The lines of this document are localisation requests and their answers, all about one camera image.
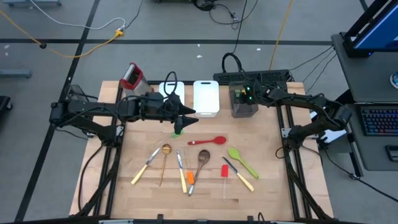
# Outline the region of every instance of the gray floor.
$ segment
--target gray floor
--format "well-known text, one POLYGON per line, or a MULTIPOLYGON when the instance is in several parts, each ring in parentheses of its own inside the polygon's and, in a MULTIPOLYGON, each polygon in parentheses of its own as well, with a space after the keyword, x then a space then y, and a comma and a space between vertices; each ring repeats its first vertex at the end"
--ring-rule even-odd
MULTIPOLYGON (((60 21, 85 24, 94 0, 62 2, 62 7, 47 6, 45 10, 60 21)), ((239 16, 244 1, 220 2, 230 5, 231 10, 239 16)), ((252 16, 243 25, 241 39, 276 40, 288 3, 289 0, 260 0, 252 16)), ((254 1, 249 0, 248 9, 253 4, 254 1)), ((138 0, 102 0, 93 26, 100 26, 116 16, 129 21, 138 5, 138 0)), ((80 39, 83 32, 81 28, 57 25, 29 7, 8 8, 1 5, 1 9, 38 38, 80 39)), ((359 0, 295 1, 282 40, 329 41, 331 34, 347 30, 362 12, 359 0)), ((228 15, 222 9, 214 11, 214 16, 228 21, 228 15)), ((6 30, 0 33, 0 40, 25 39, 5 19, 0 19, 0 26, 6 30)), ((88 38, 110 38, 118 27, 119 23, 115 22, 103 30, 92 30, 88 38)), ((235 39, 236 34, 237 31, 230 26, 214 24, 206 12, 195 9, 191 4, 175 1, 154 4, 151 0, 144 0, 139 17, 125 32, 123 39, 217 40, 235 39)), ((83 51, 94 46, 95 44, 85 44, 83 51)), ((49 44, 49 47, 73 55, 77 44, 49 44)), ((213 73, 221 71, 221 58, 233 47, 227 44, 111 44, 82 58, 72 82, 79 84, 87 93, 97 95, 101 82, 118 80, 129 62, 136 62, 149 80, 162 80, 171 70, 177 72, 180 80, 210 79, 213 73)), ((273 48, 273 45, 265 44, 239 45, 236 54, 247 71, 267 70, 273 48)), ((326 48, 327 46, 281 45, 272 68, 295 67, 326 48)), ((321 58, 294 70, 295 79, 303 80, 320 60, 321 58)), ((9 95, 14 102, 14 109, 2 121, 0 129, 0 222, 14 220, 49 126, 50 103, 57 101, 71 62, 72 59, 61 58, 34 44, 0 44, 0 68, 28 68, 33 72, 31 79, 0 80, 0 95, 9 95)), ((306 80, 307 89, 324 64, 325 62, 306 80)), ((233 62, 227 61, 227 70, 235 69, 233 62)), ((310 93, 321 91, 334 99, 346 89, 341 67, 335 58, 310 93)), ((349 148, 347 142, 340 143, 331 147, 331 157, 352 170, 347 154, 333 153, 349 148)), ((68 215, 84 148, 84 140, 55 133, 26 220, 68 215)), ((324 155, 322 157, 335 217, 352 222, 396 223, 396 203, 349 179, 330 164, 324 155)), ((398 197, 398 173, 365 171, 364 175, 364 180, 398 197)))

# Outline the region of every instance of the wooden tabletop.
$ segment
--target wooden tabletop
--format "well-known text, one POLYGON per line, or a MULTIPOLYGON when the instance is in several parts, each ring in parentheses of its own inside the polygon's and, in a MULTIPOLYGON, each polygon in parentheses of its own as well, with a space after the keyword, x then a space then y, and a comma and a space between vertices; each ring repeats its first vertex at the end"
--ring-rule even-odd
MULTIPOLYGON (((117 88, 118 82, 103 82, 99 101, 113 103, 117 88)), ((288 88, 291 93, 304 94, 302 83, 288 83, 288 88)), ((189 85, 185 86, 185 105, 193 107, 193 87, 189 85)), ((295 124, 304 125, 311 122, 308 110, 292 108, 292 112, 295 124)), ((109 125, 111 118, 95 117, 94 121, 109 125)), ((167 122, 160 124, 158 121, 137 121, 127 124, 111 218, 156 219, 157 214, 164 214, 165 219, 173 220, 247 220, 248 215, 256 217, 262 212, 266 220, 294 219, 284 160, 275 157, 276 149, 281 147, 275 108, 259 106, 259 111, 251 118, 232 118, 228 87, 220 86, 220 112, 217 117, 200 118, 198 123, 186 127, 184 134, 176 139, 169 138, 173 131, 173 125, 167 122), (221 146, 187 145, 187 142, 192 140, 213 139, 215 136, 225 136, 227 142, 221 146), (137 184, 132 185, 130 181, 148 157, 164 143, 171 145, 172 152, 167 156, 161 187, 160 171, 164 159, 162 152, 156 155, 137 184), (223 179, 220 174, 224 161, 221 156, 229 158, 229 147, 239 149, 241 157, 259 174, 259 179, 255 179, 238 161, 230 159, 239 173, 253 185, 255 191, 250 192, 230 169, 227 200, 223 202, 223 179), (210 161, 200 172, 191 197, 182 193, 177 149, 183 156, 184 174, 187 170, 196 173, 197 157, 202 149, 209 150, 211 154, 210 161)), ((314 140, 308 139, 303 145, 318 150, 314 140)), ((97 138, 88 141, 82 167, 99 146, 100 141, 97 138)), ((85 172, 82 204, 87 202, 98 186, 104 152, 103 149, 90 162, 85 172)), ((319 155, 306 149, 301 149, 300 153, 308 191, 321 208, 333 216, 319 155)), ((71 214, 78 211, 77 192, 78 185, 71 214)), ((102 213, 106 198, 103 197, 102 213)), ((300 214, 304 217, 301 195, 297 194, 297 198, 300 214)))

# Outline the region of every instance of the yellow cable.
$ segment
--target yellow cable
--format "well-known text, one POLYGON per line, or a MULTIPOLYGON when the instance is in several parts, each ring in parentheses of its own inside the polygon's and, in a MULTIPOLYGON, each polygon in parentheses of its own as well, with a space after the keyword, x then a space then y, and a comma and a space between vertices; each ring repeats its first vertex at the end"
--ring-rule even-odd
POLYGON ((269 70, 271 70, 272 63, 273 63, 273 61, 274 61, 274 56, 275 56, 275 53, 276 53, 276 49, 278 48, 279 40, 280 40, 280 37, 282 36, 282 32, 283 32, 283 30, 284 30, 284 28, 285 28, 285 24, 286 24, 286 21, 287 21, 287 16, 289 15, 290 8, 292 7, 292 4, 293 4, 293 0, 290 0, 290 2, 289 2, 289 7, 288 7, 287 10, 286 10, 286 14, 285 14, 285 17, 284 17, 284 21, 283 21, 283 23, 282 23, 282 27, 280 27, 278 39, 276 40, 276 44, 275 44, 275 48, 274 48, 274 52, 272 53, 271 63, 269 64, 269 70))
MULTIPOLYGON (((0 14, 2 14, 14 27, 16 27, 17 29, 19 29, 22 33, 24 33, 26 36, 28 36, 28 37, 29 37, 31 40, 33 40, 36 44, 42 45, 42 43, 40 43, 40 41, 36 40, 36 39, 35 39, 34 37, 32 37, 28 32, 26 32, 24 29, 20 28, 10 17, 7 16, 1 9, 0 9, 0 14)), ((114 35, 110 40, 108 40, 107 42, 105 42, 105 43, 103 43, 103 44, 99 44, 99 45, 95 46, 94 48, 92 48, 92 49, 89 50, 88 52, 86 52, 86 53, 84 53, 84 54, 81 54, 81 55, 76 55, 76 56, 64 55, 64 54, 61 54, 60 52, 57 52, 57 51, 54 50, 54 49, 49 49, 49 51, 51 51, 51 52, 53 52, 53 53, 55 53, 55 54, 57 54, 57 55, 59 55, 59 56, 66 57, 66 58, 80 58, 80 57, 83 57, 83 56, 86 56, 86 55, 92 53, 92 52, 93 52, 94 50, 96 50, 97 48, 102 47, 102 46, 104 46, 104 45, 106 45, 106 44, 112 42, 114 39, 116 39, 116 38, 118 38, 118 37, 120 37, 120 36, 123 36, 123 32, 120 31, 120 30, 117 30, 116 33, 115 33, 115 35, 114 35)))

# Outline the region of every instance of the knife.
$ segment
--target knife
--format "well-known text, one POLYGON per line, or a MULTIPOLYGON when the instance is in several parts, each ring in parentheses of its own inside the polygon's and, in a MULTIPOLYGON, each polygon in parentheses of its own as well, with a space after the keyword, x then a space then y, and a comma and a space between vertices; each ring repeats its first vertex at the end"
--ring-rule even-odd
POLYGON ((160 148, 156 149, 154 153, 152 153, 152 155, 150 155, 150 158, 147 160, 147 162, 145 163, 145 166, 138 172, 138 174, 136 175, 136 177, 131 181, 131 184, 135 184, 138 179, 142 176, 142 174, 144 173, 145 169, 148 167, 148 165, 150 164, 150 162, 152 162, 152 160, 154 159, 154 157, 156 156, 156 154, 160 151, 160 148))
POLYGON ((178 159, 178 165, 180 167, 182 192, 187 193, 187 184, 185 183, 184 173, 182 172, 182 159, 181 159, 181 153, 179 150, 177 150, 177 159, 178 159))
POLYGON ((242 175, 238 172, 238 170, 234 167, 234 165, 232 165, 232 163, 230 163, 229 160, 227 160, 227 158, 223 157, 223 159, 225 160, 225 162, 229 165, 229 168, 231 168, 231 170, 238 175, 238 177, 242 180, 242 182, 248 187, 248 189, 253 192, 254 191, 254 187, 249 183, 249 181, 247 181, 244 177, 242 177, 242 175))

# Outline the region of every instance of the red spoon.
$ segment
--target red spoon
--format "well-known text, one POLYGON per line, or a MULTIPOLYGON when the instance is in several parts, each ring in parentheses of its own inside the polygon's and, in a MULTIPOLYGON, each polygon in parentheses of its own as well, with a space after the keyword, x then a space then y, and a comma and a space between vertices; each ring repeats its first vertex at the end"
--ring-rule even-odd
POLYGON ((226 142, 226 138, 224 138, 223 136, 217 136, 212 140, 206 140, 206 141, 190 141, 188 142, 188 145, 192 146, 192 145, 196 145, 196 144, 203 144, 203 143, 208 143, 208 142, 213 142, 216 144, 224 144, 226 142))

